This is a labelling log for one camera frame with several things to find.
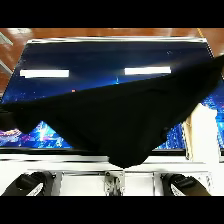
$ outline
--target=white rectangle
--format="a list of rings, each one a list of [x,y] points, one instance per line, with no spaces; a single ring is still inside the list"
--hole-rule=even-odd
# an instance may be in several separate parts
[[[169,74],[171,69],[169,66],[164,67],[142,67],[142,68],[125,68],[125,75],[146,75],[146,74]]]
[[[61,78],[69,77],[69,70],[20,70],[25,78]]]

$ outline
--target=brown wooden floor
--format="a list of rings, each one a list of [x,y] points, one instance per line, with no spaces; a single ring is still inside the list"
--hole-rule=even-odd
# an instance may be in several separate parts
[[[34,38],[75,36],[190,36],[207,38],[215,56],[224,53],[224,28],[0,28],[11,42],[0,44],[0,60],[14,70],[26,42]],[[0,71],[0,93],[8,77]]]

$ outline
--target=blue surface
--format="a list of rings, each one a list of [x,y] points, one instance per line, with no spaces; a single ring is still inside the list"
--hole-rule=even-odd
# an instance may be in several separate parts
[[[210,60],[207,43],[199,42],[27,44],[2,102],[29,101],[71,92],[72,90],[79,91],[162,75],[126,76],[124,75],[124,68],[170,66],[171,71],[175,71],[183,66],[205,60]],[[20,76],[21,69],[68,69],[69,77],[27,79]],[[0,146],[30,148],[70,147],[44,122],[41,122],[28,135],[18,130],[10,132],[0,131]],[[167,142],[159,146],[158,149],[185,149],[180,124],[176,125],[168,133]]]

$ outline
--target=black cloth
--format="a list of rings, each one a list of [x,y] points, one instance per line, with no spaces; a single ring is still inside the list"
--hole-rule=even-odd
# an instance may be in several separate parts
[[[218,84],[224,57],[159,78],[3,104],[28,133],[42,120],[71,146],[107,155],[122,168],[139,165],[161,145],[164,130],[185,121]]]

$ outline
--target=metal bracket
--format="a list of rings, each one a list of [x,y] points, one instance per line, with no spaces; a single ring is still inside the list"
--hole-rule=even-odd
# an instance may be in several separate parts
[[[125,187],[125,172],[107,171],[105,172],[105,192],[107,196],[123,196]]]

